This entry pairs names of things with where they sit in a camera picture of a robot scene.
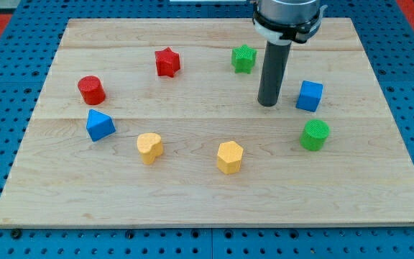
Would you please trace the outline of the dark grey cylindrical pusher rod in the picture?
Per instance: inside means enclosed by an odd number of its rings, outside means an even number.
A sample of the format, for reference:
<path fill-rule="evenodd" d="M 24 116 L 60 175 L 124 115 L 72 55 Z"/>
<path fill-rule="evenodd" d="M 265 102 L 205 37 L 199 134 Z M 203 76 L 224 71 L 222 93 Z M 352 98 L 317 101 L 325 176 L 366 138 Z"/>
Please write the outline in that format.
<path fill-rule="evenodd" d="M 274 106 L 279 99 L 290 47 L 267 42 L 257 97 L 262 106 Z"/>

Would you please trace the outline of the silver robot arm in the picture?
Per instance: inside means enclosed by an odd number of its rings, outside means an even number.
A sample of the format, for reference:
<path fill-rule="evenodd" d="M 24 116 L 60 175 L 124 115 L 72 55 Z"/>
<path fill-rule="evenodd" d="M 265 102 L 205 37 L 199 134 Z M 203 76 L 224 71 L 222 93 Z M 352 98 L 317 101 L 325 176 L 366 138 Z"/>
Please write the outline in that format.
<path fill-rule="evenodd" d="M 266 39 L 257 100 L 262 106 L 276 105 L 290 47 L 305 44 L 321 26 L 328 7 L 320 0 L 258 0 L 252 22 Z"/>

